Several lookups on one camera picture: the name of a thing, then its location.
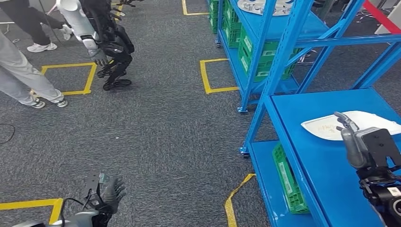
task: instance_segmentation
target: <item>gray pants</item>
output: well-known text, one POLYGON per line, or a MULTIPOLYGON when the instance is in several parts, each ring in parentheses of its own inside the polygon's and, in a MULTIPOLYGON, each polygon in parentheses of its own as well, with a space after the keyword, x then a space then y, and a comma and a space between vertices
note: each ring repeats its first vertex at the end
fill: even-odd
POLYGON ((24 105, 36 104, 24 83, 50 102, 62 101, 64 96, 50 81, 35 69, 22 52, 0 32, 0 91, 24 105))

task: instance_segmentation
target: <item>green plastic crate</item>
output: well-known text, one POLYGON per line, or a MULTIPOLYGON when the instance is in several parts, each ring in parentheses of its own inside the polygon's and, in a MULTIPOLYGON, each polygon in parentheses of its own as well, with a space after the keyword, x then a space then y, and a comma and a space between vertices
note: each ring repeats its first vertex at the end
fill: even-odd
POLYGON ((210 28, 213 34, 217 34, 217 18, 209 17, 210 28))
MULTIPOLYGON (((253 53, 253 44, 249 36, 246 34, 244 28, 241 29, 241 41, 244 42, 244 47, 247 48, 247 52, 252 56, 253 53)), ((271 62, 276 55, 276 50, 279 47, 278 41, 267 41, 263 45, 262 55, 259 59, 260 62, 271 62)), ((291 54, 291 57, 294 57, 297 53, 299 53, 302 48, 295 48, 291 54)))
POLYGON ((227 20, 223 20, 223 31, 226 34, 228 47, 234 48, 239 46, 239 41, 241 37, 241 30, 233 30, 228 26, 227 20))
MULTIPOLYGON (((241 62, 242 68, 245 72, 245 75, 248 76, 248 70, 249 67, 251 66, 251 58, 252 56, 246 51, 246 47, 244 47, 244 43, 240 41, 239 47, 238 47, 238 57, 241 62)), ((256 69, 256 75, 254 78, 254 82, 260 82, 264 80, 271 68, 272 62, 259 62, 258 67, 256 69)), ((285 70, 283 75, 281 76, 281 79, 289 79, 291 78, 291 74, 294 71, 295 64, 288 66, 285 70)))
POLYGON ((218 16, 218 0, 210 0, 209 17, 217 18, 218 16))
POLYGON ((293 214, 310 213, 280 143, 273 149, 273 159, 279 172, 289 211, 293 214))
POLYGON ((227 21, 228 27, 231 30, 241 30, 242 24, 229 0, 224 1, 223 18, 227 21))

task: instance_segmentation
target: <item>person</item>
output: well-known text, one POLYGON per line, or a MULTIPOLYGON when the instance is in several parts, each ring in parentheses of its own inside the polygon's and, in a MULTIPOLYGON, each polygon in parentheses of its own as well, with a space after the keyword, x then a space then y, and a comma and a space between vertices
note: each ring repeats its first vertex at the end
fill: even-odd
POLYGON ((44 33, 40 23, 59 29, 65 40, 72 37, 72 29, 67 24, 30 7, 29 0, 0 0, 0 8, 18 27, 31 35, 34 44, 27 47, 29 52, 38 53, 57 48, 44 33))
POLYGON ((63 94, 35 69, 22 52, 0 32, 0 91, 21 104, 43 108, 45 102, 34 97, 20 82, 31 87, 39 96, 59 107, 68 105, 63 94))

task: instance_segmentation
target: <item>gray carpet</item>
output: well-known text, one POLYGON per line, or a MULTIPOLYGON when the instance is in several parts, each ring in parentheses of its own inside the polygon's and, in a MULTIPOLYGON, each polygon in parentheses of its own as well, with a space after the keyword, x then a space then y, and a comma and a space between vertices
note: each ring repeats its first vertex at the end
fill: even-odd
MULTIPOLYGON (((104 80, 95 78, 91 94, 67 97, 70 105, 63 109, 48 103, 33 110, 0 94, 0 123, 16 127, 12 140, 0 145, 0 202, 81 198, 85 176, 99 170, 127 183, 128 195, 110 226, 227 226, 223 203, 253 172, 237 150, 252 113, 236 112, 237 91, 204 92, 199 60, 225 58, 214 45, 207 15, 184 16, 180 0, 135 4, 124 8, 127 16, 121 22, 136 45, 126 76, 131 87, 104 92, 104 80)), ((187 0, 187 6, 189 13, 207 10, 205 1, 187 0)), ((349 34, 371 34, 375 28, 374 21, 353 24, 349 34)), ((89 62, 75 39, 33 54, 26 51, 29 36, 19 28, 11 26, 7 36, 21 40, 17 46, 38 68, 89 62)), ((349 87, 385 46, 336 48, 310 90, 349 87)), ((306 70, 297 67, 299 79, 306 70)), ((87 72, 85 67, 51 69, 46 75, 61 89, 74 90, 83 86, 87 72)), ((214 88, 235 85, 227 62, 207 63, 207 72, 214 88)), ((399 73, 397 64, 376 84, 397 111, 399 73)), ((0 126, 0 143, 10 132, 0 126)), ((258 139, 275 138, 266 117, 258 139)), ((269 226, 255 179, 233 200, 238 226, 269 226)), ((68 214, 74 209, 68 206, 68 214)), ((0 226, 46 221, 49 215, 49 208, 0 211, 0 226)))

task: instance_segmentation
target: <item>sneaker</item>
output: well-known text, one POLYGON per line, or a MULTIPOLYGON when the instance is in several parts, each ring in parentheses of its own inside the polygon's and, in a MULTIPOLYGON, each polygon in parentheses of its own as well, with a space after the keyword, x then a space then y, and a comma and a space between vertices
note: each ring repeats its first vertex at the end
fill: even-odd
POLYGON ((59 29, 61 33, 63 34, 63 37, 65 40, 70 40, 71 37, 73 36, 72 34, 72 29, 68 27, 68 25, 64 24, 62 29, 59 29))
POLYGON ((54 43, 50 43, 49 45, 33 44, 32 46, 29 46, 26 49, 32 53, 39 53, 43 51, 51 51, 57 49, 57 46, 54 43))
POLYGON ((63 100, 61 100, 61 101, 56 102, 55 104, 56 104, 58 107, 65 107, 65 106, 68 105, 68 102, 67 102, 67 100, 63 99, 63 100))
POLYGON ((38 99, 38 98, 35 99, 35 103, 36 104, 29 105, 29 106, 31 106, 35 109, 42 109, 46 105, 46 103, 40 101, 40 99, 38 99))

